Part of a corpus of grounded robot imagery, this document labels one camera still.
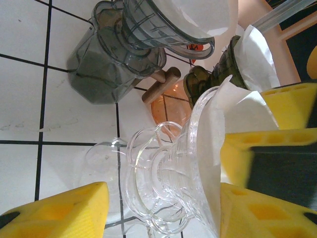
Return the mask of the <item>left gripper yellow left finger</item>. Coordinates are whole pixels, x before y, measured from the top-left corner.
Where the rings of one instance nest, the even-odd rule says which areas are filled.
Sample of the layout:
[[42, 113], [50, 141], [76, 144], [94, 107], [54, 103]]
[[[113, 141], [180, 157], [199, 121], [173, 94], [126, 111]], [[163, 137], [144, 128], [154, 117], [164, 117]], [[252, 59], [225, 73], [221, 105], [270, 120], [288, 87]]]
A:
[[106, 182], [94, 182], [6, 211], [2, 238], [101, 238], [109, 210]]

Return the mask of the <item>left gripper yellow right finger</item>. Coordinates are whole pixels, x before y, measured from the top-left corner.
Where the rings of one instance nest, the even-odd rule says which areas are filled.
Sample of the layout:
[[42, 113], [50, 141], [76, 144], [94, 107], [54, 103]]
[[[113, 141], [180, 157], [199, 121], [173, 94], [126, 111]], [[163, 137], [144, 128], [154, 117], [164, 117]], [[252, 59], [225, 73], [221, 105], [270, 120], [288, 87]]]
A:
[[221, 184], [222, 238], [315, 238], [317, 213], [232, 184]]

